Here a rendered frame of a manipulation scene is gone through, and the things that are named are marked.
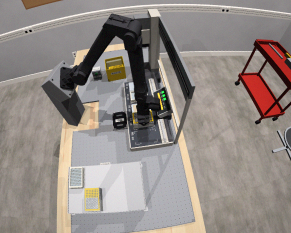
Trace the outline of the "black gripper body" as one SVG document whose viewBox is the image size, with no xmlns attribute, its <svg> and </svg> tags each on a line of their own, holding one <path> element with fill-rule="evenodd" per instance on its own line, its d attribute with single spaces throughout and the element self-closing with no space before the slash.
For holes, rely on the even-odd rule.
<svg viewBox="0 0 291 233">
<path fill-rule="evenodd" d="M 137 105 L 136 105 L 136 109 L 137 109 L 138 123 L 146 123 L 146 119 L 149 119 L 149 115 L 144 115 L 143 110 L 145 109 L 139 109 Z"/>
</svg>

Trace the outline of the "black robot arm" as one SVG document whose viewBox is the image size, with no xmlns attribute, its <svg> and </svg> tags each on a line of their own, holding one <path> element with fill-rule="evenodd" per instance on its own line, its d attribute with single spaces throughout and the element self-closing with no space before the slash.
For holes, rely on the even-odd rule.
<svg viewBox="0 0 291 233">
<path fill-rule="evenodd" d="M 150 115 L 150 109 L 159 112 L 160 98 L 148 95 L 141 35 L 142 24 L 138 20 L 112 13 L 102 26 L 84 60 L 73 68 L 60 68 L 60 88 L 72 90 L 75 84 L 84 86 L 92 68 L 113 38 L 117 36 L 123 40 L 124 48 L 128 53 L 137 107 L 141 110 L 145 109 L 144 116 Z"/>
</svg>

